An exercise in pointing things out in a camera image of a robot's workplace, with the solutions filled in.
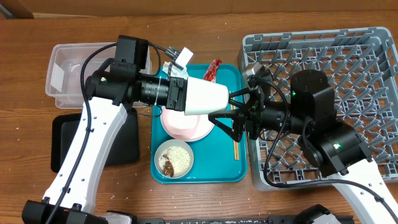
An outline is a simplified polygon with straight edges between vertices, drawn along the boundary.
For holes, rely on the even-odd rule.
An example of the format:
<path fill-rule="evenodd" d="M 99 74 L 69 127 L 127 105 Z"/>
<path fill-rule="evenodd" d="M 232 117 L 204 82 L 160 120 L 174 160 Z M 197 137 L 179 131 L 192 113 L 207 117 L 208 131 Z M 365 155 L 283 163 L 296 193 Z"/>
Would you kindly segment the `red snack wrapper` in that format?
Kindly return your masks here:
<path fill-rule="evenodd" d="M 219 58 L 214 59 L 207 68 L 207 71 L 205 72 L 203 79 L 209 82 L 216 83 L 216 76 L 217 76 L 216 73 L 221 64 L 222 61 Z"/>

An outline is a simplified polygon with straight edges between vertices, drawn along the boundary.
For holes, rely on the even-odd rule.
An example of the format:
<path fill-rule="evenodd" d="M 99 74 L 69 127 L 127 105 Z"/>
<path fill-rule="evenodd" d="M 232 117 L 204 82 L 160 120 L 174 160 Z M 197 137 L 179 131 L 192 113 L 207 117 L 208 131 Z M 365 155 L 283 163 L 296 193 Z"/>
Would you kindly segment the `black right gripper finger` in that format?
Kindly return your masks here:
<path fill-rule="evenodd" d="M 230 105 L 253 105 L 254 104 L 254 90 L 250 88 L 243 88 L 242 90 L 234 91 L 229 94 L 228 103 Z"/>
<path fill-rule="evenodd" d="M 236 142 L 241 141 L 243 136 L 243 117 L 239 114 L 239 111 L 210 113 L 208 119 L 231 139 Z"/>

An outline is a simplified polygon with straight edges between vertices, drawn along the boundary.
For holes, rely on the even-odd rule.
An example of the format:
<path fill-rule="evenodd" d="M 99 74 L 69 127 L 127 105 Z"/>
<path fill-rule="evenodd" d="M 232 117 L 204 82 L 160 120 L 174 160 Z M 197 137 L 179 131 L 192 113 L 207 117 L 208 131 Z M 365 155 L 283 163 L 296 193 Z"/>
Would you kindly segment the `grey bowl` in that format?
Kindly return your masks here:
<path fill-rule="evenodd" d="M 193 163 L 194 155 L 191 147 L 178 139 L 163 142 L 155 151 L 155 168 L 166 179 L 186 176 L 192 169 Z"/>

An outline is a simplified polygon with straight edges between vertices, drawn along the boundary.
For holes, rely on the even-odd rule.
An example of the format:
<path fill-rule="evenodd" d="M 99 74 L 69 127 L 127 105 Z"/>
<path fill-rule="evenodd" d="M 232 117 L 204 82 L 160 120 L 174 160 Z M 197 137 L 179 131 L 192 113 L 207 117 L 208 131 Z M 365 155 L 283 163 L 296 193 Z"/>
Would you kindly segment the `white napkin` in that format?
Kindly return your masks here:
<path fill-rule="evenodd" d="M 162 67 L 162 71 L 166 73 L 168 77 L 183 78 L 185 80 L 189 77 L 186 67 L 179 69 L 175 65 L 172 65 L 171 70 L 169 72 L 169 65 L 170 62 L 164 62 Z"/>

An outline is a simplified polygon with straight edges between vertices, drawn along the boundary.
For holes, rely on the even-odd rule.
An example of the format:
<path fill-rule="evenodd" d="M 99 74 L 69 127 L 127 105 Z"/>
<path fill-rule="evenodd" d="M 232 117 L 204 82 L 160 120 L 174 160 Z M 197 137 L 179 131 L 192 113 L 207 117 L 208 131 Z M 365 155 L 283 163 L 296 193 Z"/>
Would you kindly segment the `wooden chopstick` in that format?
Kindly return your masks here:
<path fill-rule="evenodd" d="M 239 158 L 239 143 L 233 140 L 234 160 L 238 161 Z"/>
<path fill-rule="evenodd" d="M 230 104 L 230 110 L 235 110 L 235 106 Z M 234 149 L 234 160 L 239 160 L 239 146 L 238 142 L 233 140 L 233 149 Z"/>

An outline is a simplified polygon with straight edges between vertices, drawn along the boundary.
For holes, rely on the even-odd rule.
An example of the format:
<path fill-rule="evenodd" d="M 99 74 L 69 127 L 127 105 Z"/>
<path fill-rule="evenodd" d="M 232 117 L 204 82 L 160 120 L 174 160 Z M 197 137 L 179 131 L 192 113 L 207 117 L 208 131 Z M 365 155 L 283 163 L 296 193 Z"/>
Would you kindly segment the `white rice pile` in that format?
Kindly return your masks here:
<path fill-rule="evenodd" d="M 173 178 L 181 177 L 188 172 L 190 168 L 191 158 L 189 153 L 184 148 L 180 146 L 172 146 L 161 153 L 158 162 L 160 166 L 160 171 L 163 173 L 163 175 L 165 175 L 163 172 L 165 164 L 165 159 L 162 157 L 163 155 L 168 156 L 173 165 L 174 168 Z"/>

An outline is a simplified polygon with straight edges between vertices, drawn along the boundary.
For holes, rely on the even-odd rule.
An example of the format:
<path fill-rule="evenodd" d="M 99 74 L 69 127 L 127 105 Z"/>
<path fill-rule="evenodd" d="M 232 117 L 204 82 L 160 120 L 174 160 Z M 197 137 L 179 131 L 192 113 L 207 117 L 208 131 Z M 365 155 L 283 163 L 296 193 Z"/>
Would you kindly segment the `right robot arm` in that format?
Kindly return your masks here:
<path fill-rule="evenodd" d="M 362 223 L 397 222 L 397 202 L 386 187 L 373 154 L 354 127 L 336 117 L 335 91 L 324 72 L 302 70 L 290 79 L 290 99 L 269 78 L 269 72 L 248 76 L 248 87 L 229 95 L 235 109 L 210 113 L 209 120 L 239 142 L 243 133 L 256 140 L 263 130 L 276 131 L 268 155 L 283 134 L 298 135 L 305 159 L 323 176 L 293 184 L 273 183 L 280 189 L 332 185 L 351 205 Z"/>

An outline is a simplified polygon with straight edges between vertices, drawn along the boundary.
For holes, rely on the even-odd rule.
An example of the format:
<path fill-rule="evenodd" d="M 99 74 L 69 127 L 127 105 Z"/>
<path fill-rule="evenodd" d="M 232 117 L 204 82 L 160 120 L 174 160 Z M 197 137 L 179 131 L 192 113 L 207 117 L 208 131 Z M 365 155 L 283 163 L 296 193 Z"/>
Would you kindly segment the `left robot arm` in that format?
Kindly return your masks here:
<path fill-rule="evenodd" d="M 80 87 L 83 111 L 67 156 L 41 202 L 29 200 L 24 223 L 135 223 L 136 216 L 108 211 L 94 214 L 98 184 L 118 132 L 135 101 L 184 111 L 187 81 L 141 73 L 147 50 L 158 45 L 120 35 L 83 63 Z"/>

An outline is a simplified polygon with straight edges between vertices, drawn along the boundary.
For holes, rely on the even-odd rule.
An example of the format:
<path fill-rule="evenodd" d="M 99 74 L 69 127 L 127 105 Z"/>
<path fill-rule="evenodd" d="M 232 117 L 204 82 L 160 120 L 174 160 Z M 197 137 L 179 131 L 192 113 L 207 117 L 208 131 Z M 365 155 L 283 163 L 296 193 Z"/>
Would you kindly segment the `white cup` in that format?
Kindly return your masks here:
<path fill-rule="evenodd" d="M 184 114 L 190 116 L 224 111 L 227 108 L 228 99 L 227 86 L 188 77 Z"/>

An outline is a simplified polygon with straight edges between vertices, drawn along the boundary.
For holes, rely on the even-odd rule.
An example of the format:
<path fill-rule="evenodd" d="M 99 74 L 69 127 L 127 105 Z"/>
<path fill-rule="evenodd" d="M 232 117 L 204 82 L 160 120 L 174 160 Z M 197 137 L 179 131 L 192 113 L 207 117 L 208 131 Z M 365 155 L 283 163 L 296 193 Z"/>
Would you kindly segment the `brown mushroom piece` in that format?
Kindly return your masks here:
<path fill-rule="evenodd" d="M 173 165 L 172 165 L 170 159 L 166 155 L 163 155 L 162 157 L 165 159 L 165 164 L 164 164 L 164 168 L 163 168 L 164 174 L 167 177 L 173 177 L 174 176 L 174 168 L 173 168 Z"/>

